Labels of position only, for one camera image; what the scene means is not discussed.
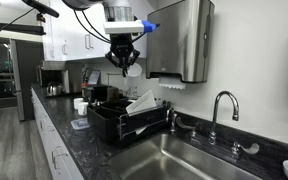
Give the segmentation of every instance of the dish rack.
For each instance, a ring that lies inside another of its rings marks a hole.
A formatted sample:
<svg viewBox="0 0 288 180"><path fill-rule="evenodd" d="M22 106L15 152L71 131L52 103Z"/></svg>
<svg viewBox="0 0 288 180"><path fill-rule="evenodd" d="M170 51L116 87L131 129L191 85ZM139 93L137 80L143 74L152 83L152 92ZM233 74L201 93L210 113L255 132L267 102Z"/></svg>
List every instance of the dish rack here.
<svg viewBox="0 0 288 180"><path fill-rule="evenodd" d="M101 106L88 107L87 117L95 133L105 142L124 147L143 136L170 126L169 103L132 114L121 114Z"/></svg>

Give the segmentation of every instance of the white cabinet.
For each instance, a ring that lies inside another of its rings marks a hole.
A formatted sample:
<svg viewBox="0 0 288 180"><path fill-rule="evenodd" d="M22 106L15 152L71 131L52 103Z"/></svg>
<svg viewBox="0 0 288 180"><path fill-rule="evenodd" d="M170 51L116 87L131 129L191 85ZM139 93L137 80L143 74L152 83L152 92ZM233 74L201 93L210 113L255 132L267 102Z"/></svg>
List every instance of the white cabinet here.
<svg viewBox="0 0 288 180"><path fill-rule="evenodd" d="M47 33L43 37L45 60L67 61L98 58L104 57L110 50L110 44L95 38L83 29L78 23L74 11L67 7L62 0L49 0L49 2L48 0L43 0L43 3L49 5L60 14L59 18L44 15L47 21L43 25ZM139 19L146 20L147 15L156 10L157 1L132 0L131 6L134 15ZM82 13L78 11L77 13L84 26L96 34ZM103 23L105 22L103 5L93 5L85 10L85 13L92 25L109 39L103 28ZM146 39L146 36L144 36L134 43L135 49L141 52L140 57L142 58L146 58Z"/></svg>
<svg viewBox="0 0 288 180"><path fill-rule="evenodd" d="M83 176L34 90L32 102L38 130L54 180L82 180Z"/></svg>

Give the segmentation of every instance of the backsplash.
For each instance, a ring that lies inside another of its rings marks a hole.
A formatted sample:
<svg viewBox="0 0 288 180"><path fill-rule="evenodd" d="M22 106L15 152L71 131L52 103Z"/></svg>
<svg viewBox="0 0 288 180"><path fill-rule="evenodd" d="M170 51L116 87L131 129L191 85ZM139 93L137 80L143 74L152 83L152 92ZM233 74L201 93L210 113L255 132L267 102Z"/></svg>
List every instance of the backsplash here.
<svg viewBox="0 0 288 180"><path fill-rule="evenodd" d="M161 88L158 79L145 79L145 62L140 60L144 74L139 94L151 89L155 97L173 102L177 111L211 120L215 97L227 90L239 101L240 120L231 120L232 103L223 97L219 124L288 143L288 1L213 3L208 82L189 84L182 91ZM92 67L120 71L106 61ZM112 77L113 81L112 85L126 88L121 77Z"/></svg>

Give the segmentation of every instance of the kitchen counter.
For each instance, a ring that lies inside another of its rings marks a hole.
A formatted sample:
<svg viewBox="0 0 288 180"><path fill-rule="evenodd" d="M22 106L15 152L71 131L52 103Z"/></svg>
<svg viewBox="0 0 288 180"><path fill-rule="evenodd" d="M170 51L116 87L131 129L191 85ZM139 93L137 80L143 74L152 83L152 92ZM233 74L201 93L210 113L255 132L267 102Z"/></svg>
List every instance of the kitchen counter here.
<svg viewBox="0 0 288 180"><path fill-rule="evenodd" d="M120 179L120 177L114 172L108 161L112 156L119 154L130 147L133 147L146 139L155 136L160 133L168 133L168 129L157 132L149 137L138 140L127 148L118 149L113 145L106 144L103 142L93 131L92 127L84 130L76 131L71 126L71 121L84 118L77 114L77 111L74 110L73 99L76 96L63 96L56 98L47 98L45 99L42 93L42 89L37 84L32 84L32 88L37 94L39 100L41 101L44 109L48 113L52 122L54 123L55 128L60 134L62 140L64 141L69 153L73 157L77 167L79 168L81 174L85 179L92 180L115 180ZM196 118L182 115L183 122L196 123ZM202 128L202 125L209 127L210 122L199 120L200 131L206 132L207 128ZM251 143L256 142L260 145L261 150L259 155L245 155L243 154L241 159L236 162L230 162L252 174L255 174L263 179L286 179L282 165L280 164L280 159L275 156L279 156L279 152L282 151L280 148L286 148L288 150L288 145L286 144L276 144L276 142L268 139L262 139L256 135L251 135L239 130L234 129L225 129L224 126L218 125L218 135L223 134L224 137L241 136L242 143L252 141ZM192 143L187 136L187 131L177 130L173 134L177 138L195 146L199 147L198 144Z"/></svg>

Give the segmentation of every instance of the mug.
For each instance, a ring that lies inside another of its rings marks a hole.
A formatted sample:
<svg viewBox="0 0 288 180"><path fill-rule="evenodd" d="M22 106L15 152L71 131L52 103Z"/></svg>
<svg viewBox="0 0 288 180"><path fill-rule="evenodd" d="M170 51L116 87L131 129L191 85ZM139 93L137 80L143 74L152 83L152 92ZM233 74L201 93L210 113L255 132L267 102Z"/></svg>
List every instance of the mug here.
<svg viewBox="0 0 288 180"><path fill-rule="evenodd" d="M87 114L87 102L82 102L78 104L78 115L84 116Z"/></svg>
<svg viewBox="0 0 288 180"><path fill-rule="evenodd" d="M78 104L84 102L83 98L76 98L74 99L74 109L77 110L78 109Z"/></svg>

